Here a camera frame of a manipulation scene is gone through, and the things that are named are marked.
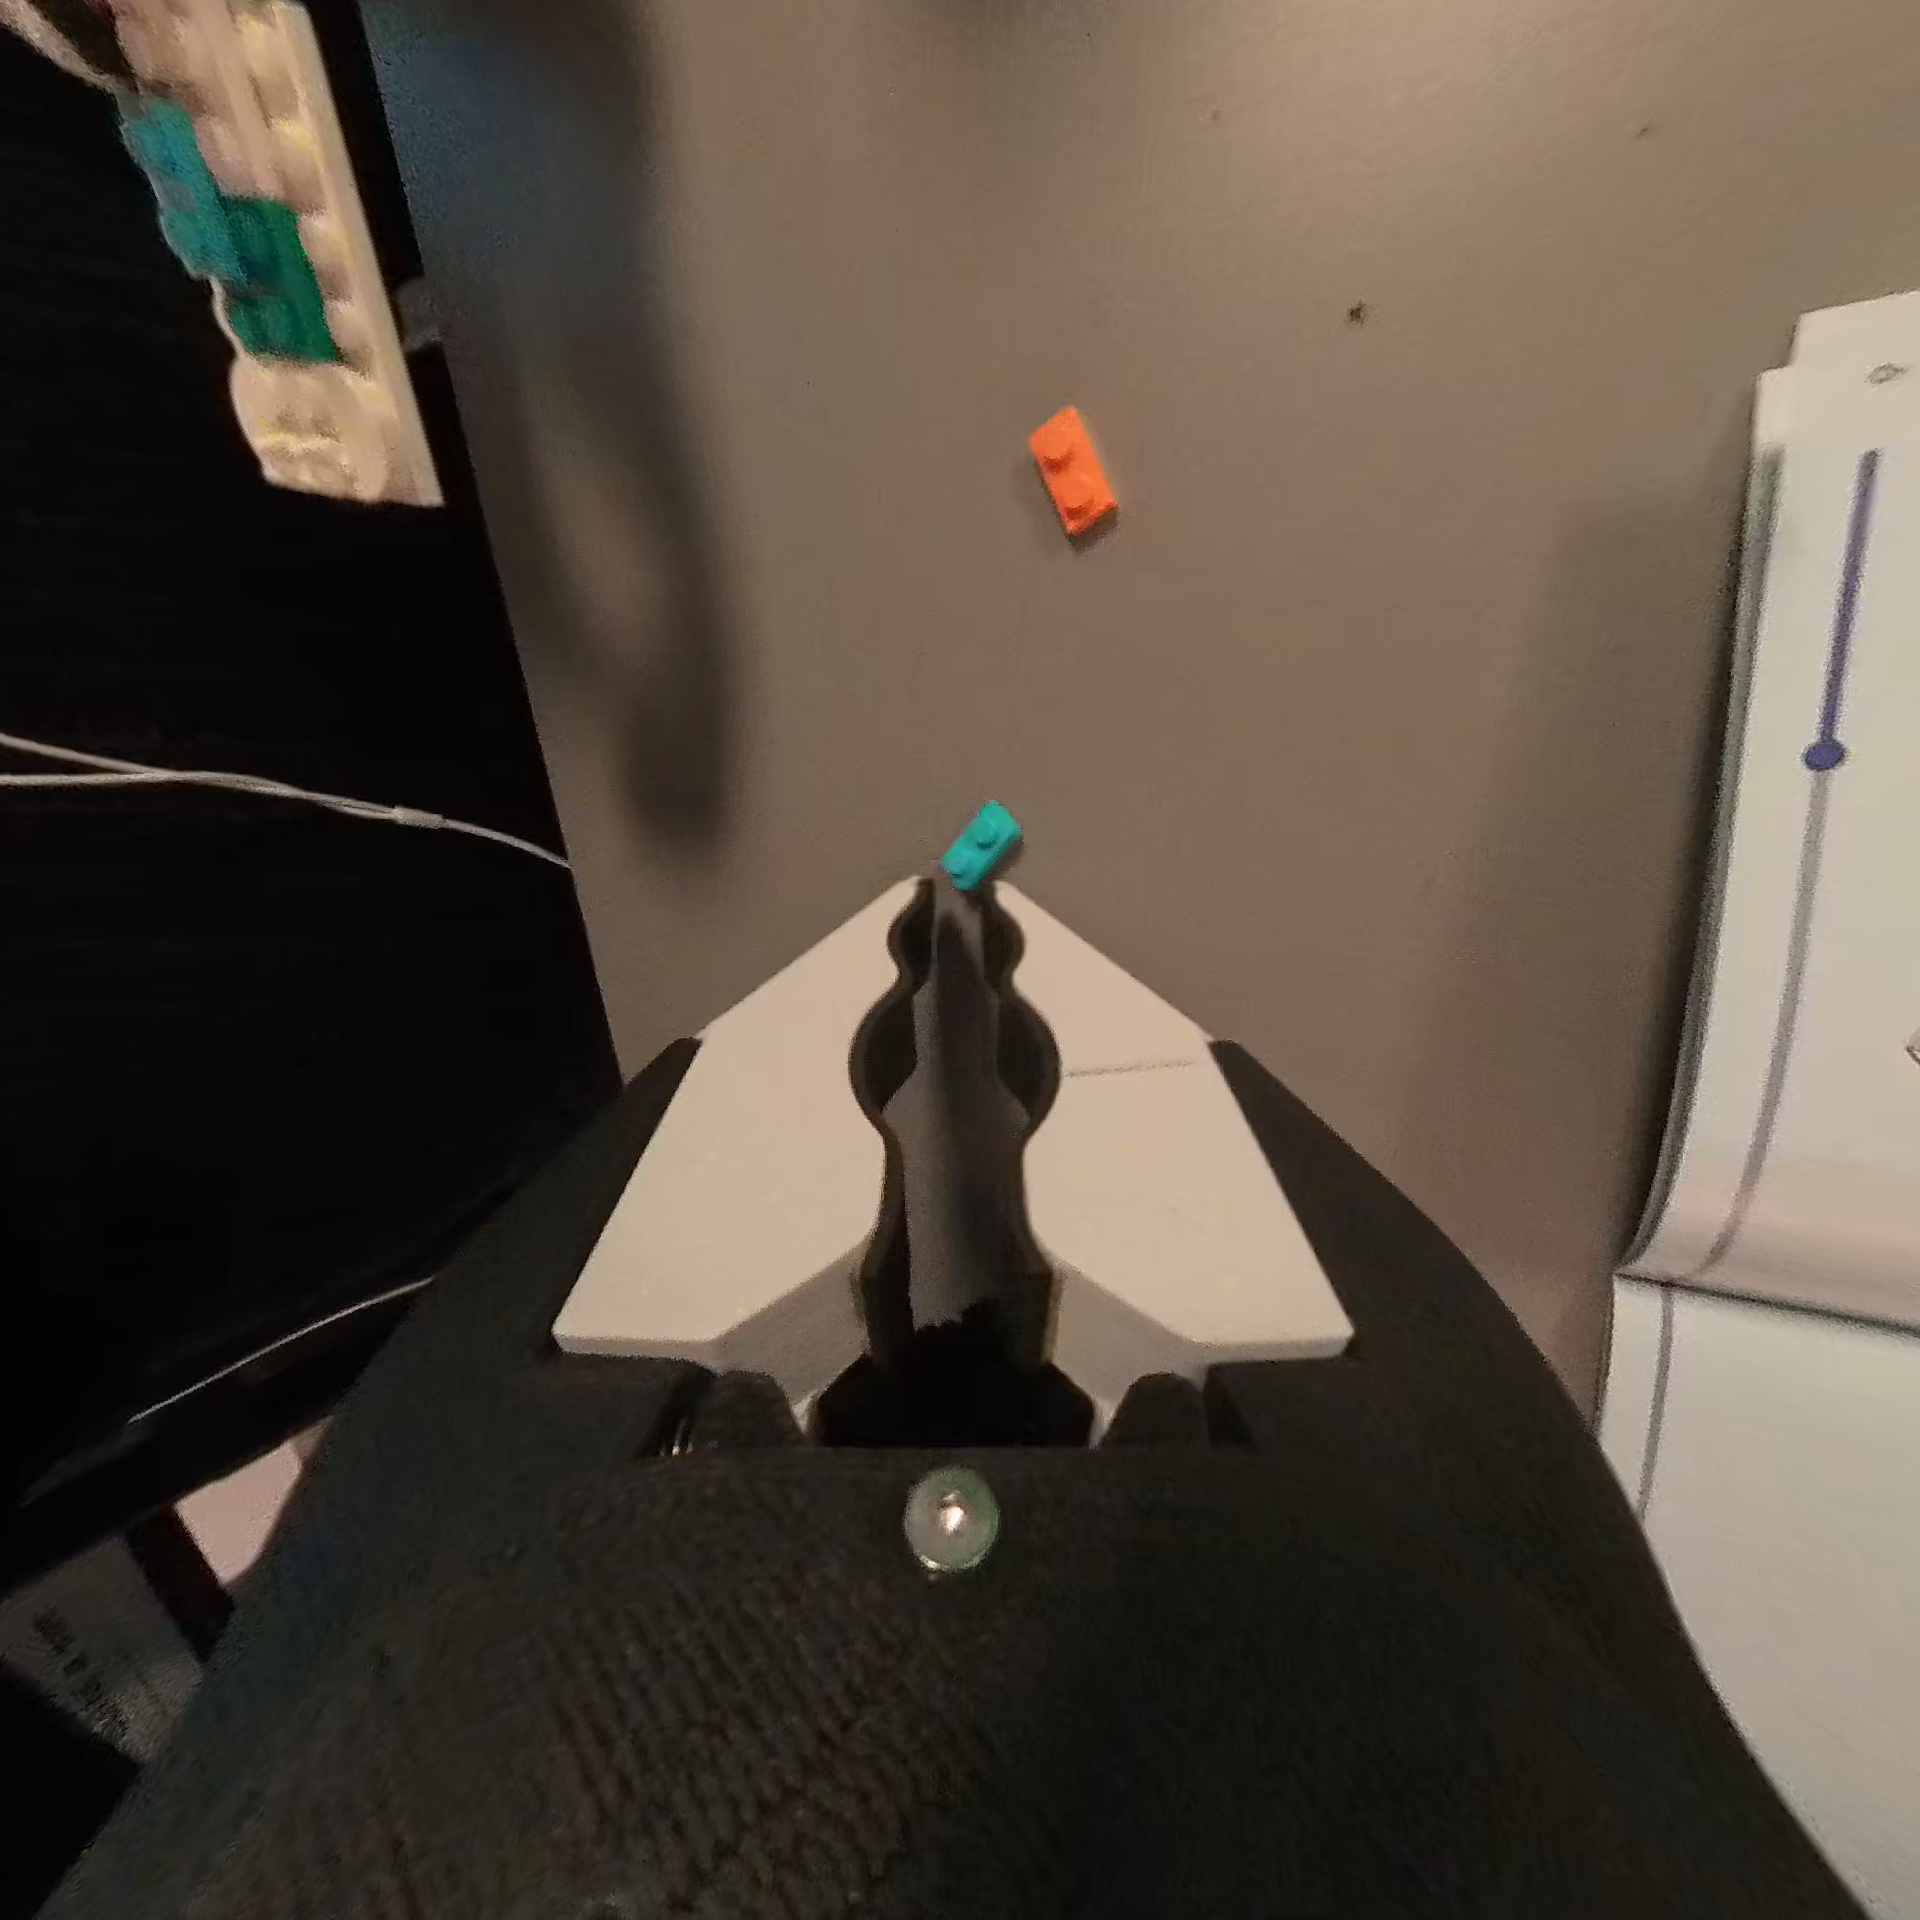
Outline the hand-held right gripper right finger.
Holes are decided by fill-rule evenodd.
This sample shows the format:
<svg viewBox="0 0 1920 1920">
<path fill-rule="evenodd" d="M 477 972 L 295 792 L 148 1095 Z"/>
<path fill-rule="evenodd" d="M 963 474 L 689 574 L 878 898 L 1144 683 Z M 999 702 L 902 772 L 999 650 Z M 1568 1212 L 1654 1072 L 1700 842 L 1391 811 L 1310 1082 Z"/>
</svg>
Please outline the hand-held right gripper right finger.
<svg viewBox="0 0 1920 1920">
<path fill-rule="evenodd" d="M 1208 1034 L 1013 886 L 1013 990 L 1061 1082 L 1024 1145 L 1024 1208 L 1057 1292 L 1052 1364 L 1104 1433 L 1147 1377 L 1329 1361 L 1352 1339 Z"/>
</svg>

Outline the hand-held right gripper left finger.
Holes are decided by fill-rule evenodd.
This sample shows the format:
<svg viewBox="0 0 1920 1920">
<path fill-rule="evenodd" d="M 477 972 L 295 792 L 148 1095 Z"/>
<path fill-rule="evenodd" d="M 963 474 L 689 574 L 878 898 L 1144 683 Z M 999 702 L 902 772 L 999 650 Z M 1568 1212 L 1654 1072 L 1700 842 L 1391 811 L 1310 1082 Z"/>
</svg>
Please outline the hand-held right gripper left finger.
<svg viewBox="0 0 1920 1920">
<path fill-rule="evenodd" d="M 552 1322 L 559 1351 L 767 1377 L 800 1418 L 864 1353 L 881 1138 L 849 1051 L 924 895 L 895 882 L 700 1034 Z"/>
</svg>

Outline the small teal lego plate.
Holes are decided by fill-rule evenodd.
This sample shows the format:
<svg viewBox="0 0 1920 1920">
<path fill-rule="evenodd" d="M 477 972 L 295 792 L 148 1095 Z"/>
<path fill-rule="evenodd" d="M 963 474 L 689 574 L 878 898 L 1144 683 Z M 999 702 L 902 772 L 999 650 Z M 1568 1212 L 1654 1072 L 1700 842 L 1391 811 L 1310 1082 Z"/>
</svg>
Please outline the small teal lego plate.
<svg viewBox="0 0 1920 1920">
<path fill-rule="evenodd" d="M 979 806 L 939 855 L 939 868 L 959 897 L 979 897 L 1024 846 L 1016 817 L 997 801 Z"/>
</svg>

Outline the orange lego plate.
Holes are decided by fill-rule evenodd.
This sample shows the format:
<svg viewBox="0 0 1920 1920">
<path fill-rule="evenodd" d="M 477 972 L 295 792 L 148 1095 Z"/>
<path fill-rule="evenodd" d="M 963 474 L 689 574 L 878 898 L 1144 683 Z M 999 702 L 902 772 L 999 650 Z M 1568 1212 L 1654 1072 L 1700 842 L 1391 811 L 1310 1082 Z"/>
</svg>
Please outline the orange lego plate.
<svg viewBox="0 0 1920 1920">
<path fill-rule="evenodd" d="M 1080 409 L 1071 403 L 1038 423 L 1027 449 L 1047 503 L 1070 542 L 1099 536 L 1118 518 L 1118 495 Z"/>
</svg>

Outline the white lego assembly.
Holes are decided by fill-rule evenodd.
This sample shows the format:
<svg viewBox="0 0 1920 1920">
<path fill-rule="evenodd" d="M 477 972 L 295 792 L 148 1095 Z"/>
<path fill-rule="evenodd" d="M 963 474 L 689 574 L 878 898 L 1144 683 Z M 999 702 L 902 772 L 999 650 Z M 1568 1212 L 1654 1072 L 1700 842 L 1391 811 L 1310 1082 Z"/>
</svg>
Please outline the white lego assembly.
<svg viewBox="0 0 1920 1920">
<path fill-rule="evenodd" d="M 439 511 L 389 280 L 302 6 L 107 6 L 132 82 L 119 129 L 159 233 L 204 282 L 263 479 Z"/>
</svg>

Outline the open instruction booklet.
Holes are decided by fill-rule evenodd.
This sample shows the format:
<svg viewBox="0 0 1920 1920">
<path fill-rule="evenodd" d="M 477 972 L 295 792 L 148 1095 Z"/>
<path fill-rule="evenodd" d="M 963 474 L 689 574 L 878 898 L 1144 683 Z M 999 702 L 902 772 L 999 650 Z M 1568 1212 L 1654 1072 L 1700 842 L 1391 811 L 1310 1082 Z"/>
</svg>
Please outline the open instruction booklet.
<svg viewBox="0 0 1920 1920">
<path fill-rule="evenodd" d="M 1918 294 L 1758 384 L 1712 849 L 1599 1444 L 1725 1711 L 1918 1916 Z"/>
</svg>

